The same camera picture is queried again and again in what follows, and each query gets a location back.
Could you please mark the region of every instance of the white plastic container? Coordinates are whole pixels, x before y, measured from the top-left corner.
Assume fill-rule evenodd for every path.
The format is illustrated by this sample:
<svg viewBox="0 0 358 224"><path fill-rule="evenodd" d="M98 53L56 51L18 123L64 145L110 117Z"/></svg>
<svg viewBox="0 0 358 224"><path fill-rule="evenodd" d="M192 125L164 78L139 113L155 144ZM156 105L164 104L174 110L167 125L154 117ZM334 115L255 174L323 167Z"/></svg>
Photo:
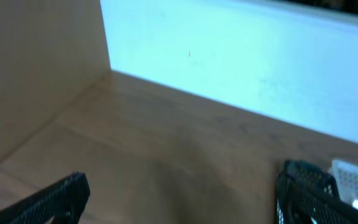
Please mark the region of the white plastic container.
<svg viewBox="0 0 358 224"><path fill-rule="evenodd" d="M335 177L341 200L352 205L358 199L358 166L335 159L330 173Z"/></svg>

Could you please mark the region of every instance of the white wall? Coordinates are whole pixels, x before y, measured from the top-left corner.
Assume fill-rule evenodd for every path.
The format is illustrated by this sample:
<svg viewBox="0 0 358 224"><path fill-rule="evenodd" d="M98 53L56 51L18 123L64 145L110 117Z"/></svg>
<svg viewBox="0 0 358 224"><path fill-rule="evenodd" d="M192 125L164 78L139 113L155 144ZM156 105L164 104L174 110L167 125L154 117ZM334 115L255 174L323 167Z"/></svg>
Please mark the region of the white wall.
<svg viewBox="0 0 358 224"><path fill-rule="evenodd" d="M113 70L358 142L358 17L262 0L101 4Z"/></svg>

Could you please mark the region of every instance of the wooden panel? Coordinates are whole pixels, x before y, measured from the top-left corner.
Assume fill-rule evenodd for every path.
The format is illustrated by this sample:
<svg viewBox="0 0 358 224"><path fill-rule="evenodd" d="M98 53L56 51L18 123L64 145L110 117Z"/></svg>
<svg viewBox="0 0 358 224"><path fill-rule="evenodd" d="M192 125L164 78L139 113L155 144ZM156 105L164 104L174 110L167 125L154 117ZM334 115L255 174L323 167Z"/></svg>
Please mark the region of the wooden panel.
<svg viewBox="0 0 358 224"><path fill-rule="evenodd" d="M272 223L284 159L358 164L358 145L114 73L0 164L35 188L85 171L85 219Z"/></svg>
<svg viewBox="0 0 358 224"><path fill-rule="evenodd" d="M0 1L0 160L108 71L99 1Z"/></svg>

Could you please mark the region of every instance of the black mesh object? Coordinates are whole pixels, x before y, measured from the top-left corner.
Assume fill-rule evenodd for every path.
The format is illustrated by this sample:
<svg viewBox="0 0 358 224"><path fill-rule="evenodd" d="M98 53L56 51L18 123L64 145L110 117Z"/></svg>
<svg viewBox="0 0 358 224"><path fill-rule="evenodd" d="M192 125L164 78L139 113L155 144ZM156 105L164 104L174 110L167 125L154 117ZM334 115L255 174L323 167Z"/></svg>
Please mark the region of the black mesh object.
<svg viewBox="0 0 358 224"><path fill-rule="evenodd" d="M339 200L335 179L313 164L286 161L275 193L276 224L358 223L358 210Z"/></svg>
<svg viewBox="0 0 358 224"><path fill-rule="evenodd" d="M0 211L0 224L78 223L89 196L85 174L74 173Z"/></svg>

